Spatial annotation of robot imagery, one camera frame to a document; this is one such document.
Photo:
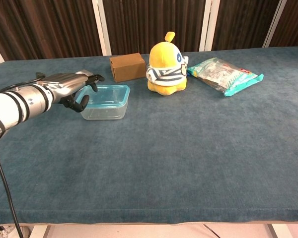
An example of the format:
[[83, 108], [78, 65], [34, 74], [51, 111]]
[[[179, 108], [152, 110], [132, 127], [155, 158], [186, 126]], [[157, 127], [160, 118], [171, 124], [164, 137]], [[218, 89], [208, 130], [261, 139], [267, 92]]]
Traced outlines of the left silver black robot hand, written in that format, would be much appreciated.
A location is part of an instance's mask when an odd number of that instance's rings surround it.
[[87, 70], [76, 73], [57, 73], [43, 78], [39, 85], [49, 89], [53, 95], [53, 104], [62, 104], [73, 111], [82, 112], [89, 101], [89, 96], [84, 95], [81, 102], [75, 101], [76, 93], [85, 86], [90, 86], [94, 92], [98, 91], [97, 82], [104, 81], [100, 74], [93, 74]]

